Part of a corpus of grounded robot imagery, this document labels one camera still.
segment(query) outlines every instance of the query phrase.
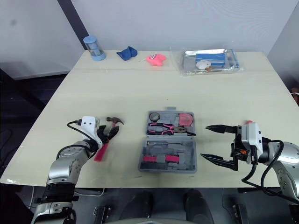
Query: pink pliers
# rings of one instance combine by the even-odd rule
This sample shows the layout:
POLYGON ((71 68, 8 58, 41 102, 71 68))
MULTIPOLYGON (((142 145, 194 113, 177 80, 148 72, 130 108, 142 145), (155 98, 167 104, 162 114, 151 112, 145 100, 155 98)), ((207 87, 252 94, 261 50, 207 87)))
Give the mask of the pink pliers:
POLYGON ((154 130, 147 130, 147 134, 156 134, 156 135, 173 135, 174 133, 187 133, 189 135, 195 136, 196 134, 188 132, 187 128, 184 127, 175 127, 172 124, 164 124, 164 123, 149 123, 150 127, 159 126, 159 127, 165 127, 167 130, 165 131, 154 131, 154 130))

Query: gray tool case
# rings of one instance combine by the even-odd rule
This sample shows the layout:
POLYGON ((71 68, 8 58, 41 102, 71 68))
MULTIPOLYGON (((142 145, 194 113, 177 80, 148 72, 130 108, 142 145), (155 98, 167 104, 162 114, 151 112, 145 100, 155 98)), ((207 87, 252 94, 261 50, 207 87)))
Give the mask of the gray tool case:
MULTIPOLYGON (((190 126, 184 126, 190 133, 196 133, 194 127, 194 114, 192 112, 176 111, 169 107, 166 111, 150 111, 148 114, 147 130, 162 132, 165 127, 149 126, 150 123, 172 124, 179 126, 179 114, 192 115, 193 122, 190 126), (150 114, 159 114, 157 122, 150 120, 150 114)), ((193 174, 197 171, 196 144, 194 136, 187 133, 174 133, 173 135, 147 134, 142 147, 139 161, 139 170, 145 172, 172 172, 193 174)))

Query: white table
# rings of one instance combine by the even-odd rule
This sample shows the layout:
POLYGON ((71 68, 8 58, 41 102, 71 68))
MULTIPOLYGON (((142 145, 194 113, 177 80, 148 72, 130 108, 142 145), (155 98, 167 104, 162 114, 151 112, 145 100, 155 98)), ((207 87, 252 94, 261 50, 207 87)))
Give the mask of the white table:
MULTIPOLYGON (((84 115, 124 120, 110 142, 103 162, 88 161, 81 170, 80 188, 248 187, 241 182, 251 166, 239 162, 239 171, 222 168, 200 156, 216 154, 229 159, 233 134, 205 130, 208 125, 259 123, 264 137, 299 145, 299 108, 283 82, 260 52, 239 52, 244 71, 225 75, 183 77, 169 52, 163 67, 140 62, 152 52, 139 51, 127 62, 107 51, 94 62, 85 51, 61 83, 5 170, 1 182, 44 186, 59 149, 82 139, 66 123, 84 115), (177 110, 195 114, 198 171, 195 174, 138 171, 149 110, 177 110)), ((259 183, 266 166, 260 164, 251 179, 259 183)), ((278 186, 273 171, 265 185, 278 186)))

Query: white wall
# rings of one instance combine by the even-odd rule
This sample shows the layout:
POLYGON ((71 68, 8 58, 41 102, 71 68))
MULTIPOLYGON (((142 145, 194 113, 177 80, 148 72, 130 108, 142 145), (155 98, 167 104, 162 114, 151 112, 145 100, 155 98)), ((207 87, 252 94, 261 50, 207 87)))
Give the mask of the white wall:
POLYGON ((83 50, 56 0, 0 1, 0 67, 11 77, 67 73, 83 50))
MULTIPOLYGON (((104 49, 230 47, 269 53, 298 0, 72 0, 104 49)), ((65 73, 83 48, 56 0, 0 2, 0 67, 65 73)))
POLYGON ((269 53, 298 0, 73 0, 105 49, 232 47, 269 53))
POLYGON ((299 87, 299 4, 268 55, 285 85, 299 87))

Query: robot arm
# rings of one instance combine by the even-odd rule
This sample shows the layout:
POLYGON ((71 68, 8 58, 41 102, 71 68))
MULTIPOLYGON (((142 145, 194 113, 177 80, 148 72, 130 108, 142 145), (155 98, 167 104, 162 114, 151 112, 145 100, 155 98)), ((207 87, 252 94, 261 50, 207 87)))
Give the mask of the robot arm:
POLYGON ((235 140, 231 144, 230 156, 233 160, 226 161, 220 156, 201 154, 204 158, 215 165, 238 170, 238 161, 246 161, 253 166, 252 172, 242 181, 252 186, 261 188, 267 194, 281 196, 291 202, 299 204, 299 147, 289 142, 279 140, 271 141, 262 137, 261 130, 257 123, 248 123, 242 126, 212 125, 206 129, 218 133, 234 133, 235 140), (263 179, 267 172, 264 172, 261 186, 250 183, 247 180, 254 174, 258 163, 268 166, 266 170, 274 168, 282 194, 273 192, 263 187, 263 179))
POLYGON ((118 132, 119 127, 115 126, 110 133, 103 133, 106 126, 99 126, 100 120, 95 117, 84 116, 81 120, 70 122, 81 126, 81 130, 70 127, 83 134, 83 141, 62 148, 56 160, 52 163, 46 189, 40 204, 36 208, 31 224, 75 223, 72 215, 72 201, 78 200, 73 196, 75 185, 78 181, 83 165, 102 148, 118 132))

